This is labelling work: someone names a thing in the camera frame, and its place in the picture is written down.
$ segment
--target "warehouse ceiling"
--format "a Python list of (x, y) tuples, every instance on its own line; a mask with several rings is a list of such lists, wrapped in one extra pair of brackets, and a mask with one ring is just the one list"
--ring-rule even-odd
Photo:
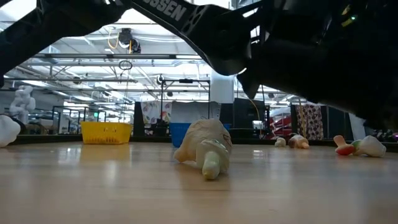
[[(193, 3), (231, 5), (230, 0), (193, 0)], [(35, 4), (35, 0), (13, 0), (6, 4), (0, 10), (0, 31), (27, 14)], [(141, 54), (130, 57), (129, 47), (118, 44), (118, 33), (122, 28), (132, 30), (132, 36), (140, 43)], [(209, 80), (212, 71), (183, 40), (133, 9), (126, 11), (115, 24), (104, 26), (85, 37), (62, 38), (41, 53), (52, 56), (29, 59), (10, 71), (7, 74), (8, 86), (33, 85), (38, 90), (46, 88), (54, 94), (78, 101), (109, 101), (109, 94), (104, 94), (106, 91), (113, 93), (111, 97), (115, 100), (146, 101), (160, 98), (160, 78)], [(57, 54), (73, 55), (66, 58)], [(114, 54), (128, 57), (109, 57)], [(139, 58), (147, 54), (152, 57)], [(13, 78), (28, 80), (10, 80)], [(79, 82), (78, 79), (95, 81)], [(289, 95), (266, 86), (259, 89), (262, 90), (266, 94), (259, 92), (257, 100), (265, 99), (275, 106), (286, 105), (276, 102), (286, 100)], [(173, 97), (165, 94), (166, 100), (208, 99), (207, 83), (177, 82), (167, 86), (167, 91), (172, 91)], [(238, 97), (246, 97), (238, 82), (235, 82), (235, 92)]]

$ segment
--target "yellow basket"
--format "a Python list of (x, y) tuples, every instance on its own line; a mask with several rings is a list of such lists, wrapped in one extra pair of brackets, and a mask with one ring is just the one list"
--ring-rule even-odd
[(112, 122), (81, 122), (85, 144), (124, 144), (130, 140), (132, 125)]

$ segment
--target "black frame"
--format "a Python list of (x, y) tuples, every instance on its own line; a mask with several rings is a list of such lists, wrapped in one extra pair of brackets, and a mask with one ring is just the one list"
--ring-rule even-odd
[(163, 94), (164, 94), (164, 85), (167, 82), (171, 82), (167, 87), (173, 85), (173, 83), (175, 82), (179, 82), (179, 83), (208, 83), (209, 84), (209, 94), (208, 94), (208, 110), (207, 110), (207, 118), (210, 119), (210, 80), (192, 80), (192, 79), (187, 79), (187, 78), (183, 78), (183, 79), (179, 79), (179, 80), (166, 80), (166, 79), (161, 79), (161, 91), (160, 91), (160, 122), (163, 121), (163, 117), (162, 117), (162, 113), (163, 113)]
[[(76, 108), (84, 108), (83, 110), (83, 121), (86, 121), (86, 113), (88, 112), (97, 112), (98, 113), (98, 117), (97, 117), (97, 122), (100, 121), (100, 113), (105, 113), (105, 117), (104, 117), (104, 122), (106, 122), (106, 115), (107, 112), (106, 111), (100, 111), (100, 110), (88, 110), (89, 107), (87, 106), (53, 106), (52, 107), (52, 120), (54, 121), (54, 115), (55, 115), (55, 109), (56, 108), (62, 108), (62, 109), (66, 109), (69, 110), (69, 116), (71, 115), (72, 111), (77, 111), (78, 112), (78, 124), (80, 124), (80, 113), (81, 110), (76, 110), (76, 109), (70, 109), (71, 107), (76, 107)], [(60, 127), (60, 122), (61, 122), (61, 114), (62, 112), (58, 112), (58, 131), (59, 132), (59, 127)], [(70, 121), (68, 122), (68, 132), (70, 131)]]

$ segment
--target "white robot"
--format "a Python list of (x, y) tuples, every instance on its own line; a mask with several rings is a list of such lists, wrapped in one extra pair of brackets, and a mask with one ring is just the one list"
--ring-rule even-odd
[(14, 101), (10, 105), (10, 115), (24, 124), (29, 122), (29, 112), (36, 108), (36, 100), (30, 97), (32, 91), (31, 86), (20, 86), (15, 92)]

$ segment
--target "patterned curtain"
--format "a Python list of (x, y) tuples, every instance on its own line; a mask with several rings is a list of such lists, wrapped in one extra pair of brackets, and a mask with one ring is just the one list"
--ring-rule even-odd
[(322, 140), (323, 124), (321, 107), (316, 105), (297, 105), (296, 112), (297, 132), (308, 140)]
[[(157, 119), (160, 119), (160, 102), (147, 101), (141, 102), (142, 117), (144, 124), (156, 124)], [(163, 102), (162, 119), (169, 123), (172, 113), (172, 102)]]

